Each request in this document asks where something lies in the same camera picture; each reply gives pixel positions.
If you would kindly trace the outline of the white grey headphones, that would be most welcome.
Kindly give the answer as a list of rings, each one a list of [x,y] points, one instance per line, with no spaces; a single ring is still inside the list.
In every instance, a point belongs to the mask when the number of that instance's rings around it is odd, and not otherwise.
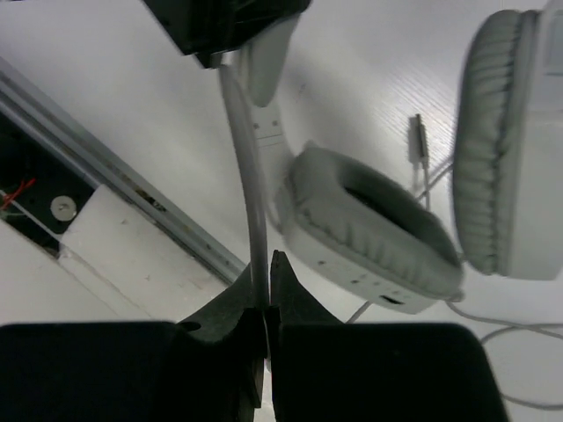
[[[562,270],[562,4],[502,10],[472,39],[450,165],[456,236],[425,201],[314,144],[294,154],[274,95],[297,18],[218,70],[251,241],[254,293],[269,291],[267,228],[332,283],[416,315],[463,295],[464,269],[515,280]]]

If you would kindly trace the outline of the aluminium rail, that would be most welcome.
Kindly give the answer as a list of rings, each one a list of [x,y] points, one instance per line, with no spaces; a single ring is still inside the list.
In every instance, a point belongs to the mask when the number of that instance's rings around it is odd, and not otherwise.
[[[1,113],[89,183],[106,185],[135,204],[221,281],[232,284],[244,271],[243,261],[6,60],[1,61]]]

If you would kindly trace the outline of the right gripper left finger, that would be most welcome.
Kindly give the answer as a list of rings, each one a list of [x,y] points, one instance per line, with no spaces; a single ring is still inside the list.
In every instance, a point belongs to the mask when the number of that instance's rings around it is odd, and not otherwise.
[[[238,408],[261,407],[264,375],[264,318],[253,304],[251,269],[246,268],[216,298],[179,322],[203,346],[218,371],[215,379],[235,393]]]

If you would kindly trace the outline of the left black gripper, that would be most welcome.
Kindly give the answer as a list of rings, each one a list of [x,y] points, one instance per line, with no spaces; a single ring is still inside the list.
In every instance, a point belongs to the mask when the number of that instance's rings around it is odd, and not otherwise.
[[[204,69],[241,48],[268,27],[297,17],[309,0],[146,0],[145,6],[183,55],[194,55]]]

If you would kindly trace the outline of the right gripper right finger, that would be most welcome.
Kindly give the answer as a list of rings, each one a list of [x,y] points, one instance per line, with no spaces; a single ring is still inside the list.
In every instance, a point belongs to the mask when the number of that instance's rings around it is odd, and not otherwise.
[[[300,397],[312,380],[318,348],[307,336],[318,327],[340,325],[299,281],[284,251],[276,250],[270,266],[268,343],[272,400],[277,421],[304,420]]]

